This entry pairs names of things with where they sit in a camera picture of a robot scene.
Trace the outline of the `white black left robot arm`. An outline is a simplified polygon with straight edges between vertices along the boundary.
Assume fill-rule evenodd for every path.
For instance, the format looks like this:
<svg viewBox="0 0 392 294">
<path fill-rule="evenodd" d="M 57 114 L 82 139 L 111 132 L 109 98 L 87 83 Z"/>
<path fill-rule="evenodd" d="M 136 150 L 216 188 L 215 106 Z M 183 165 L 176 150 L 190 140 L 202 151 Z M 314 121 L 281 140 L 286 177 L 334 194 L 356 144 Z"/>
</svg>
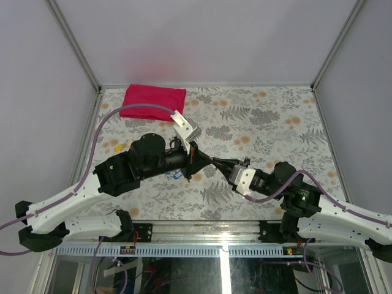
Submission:
<svg viewBox="0 0 392 294">
<path fill-rule="evenodd" d="M 32 252 L 43 252 L 77 239 L 128 241 L 134 235 L 134 225 L 127 211 L 117 209 L 93 217 L 81 217 L 78 213 L 136 190 L 143 180 L 166 172 L 180 170 L 190 179 L 212 162 L 213 158 L 201 152 L 194 141 L 186 151 L 177 138 L 167 148 L 160 135 L 145 134 L 128 151 L 109 157 L 80 182 L 57 195 L 40 203 L 17 203 L 17 217 L 25 218 L 25 227 L 18 232 L 19 242 Z"/>
</svg>

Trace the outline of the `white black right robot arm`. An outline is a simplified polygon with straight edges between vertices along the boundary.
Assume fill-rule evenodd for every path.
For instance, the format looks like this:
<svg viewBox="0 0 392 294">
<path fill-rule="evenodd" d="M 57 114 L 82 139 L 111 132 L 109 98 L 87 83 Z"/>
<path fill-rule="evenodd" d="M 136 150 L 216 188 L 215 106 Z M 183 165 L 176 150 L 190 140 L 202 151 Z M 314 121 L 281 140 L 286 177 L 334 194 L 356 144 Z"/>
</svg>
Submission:
<svg viewBox="0 0 392 294">
<path fill-rule="evenodd" d="M 249 159 L 214 158 L 213 164 L 246 200 L 280 201 L 283 240 L 299 237 L 350 244 L 391 262 L 391 215 L 331 196 L 308 171 L 297 170 L 288 162 L 279 162 L 271 173 L 252 168 Z"/>
</svg>

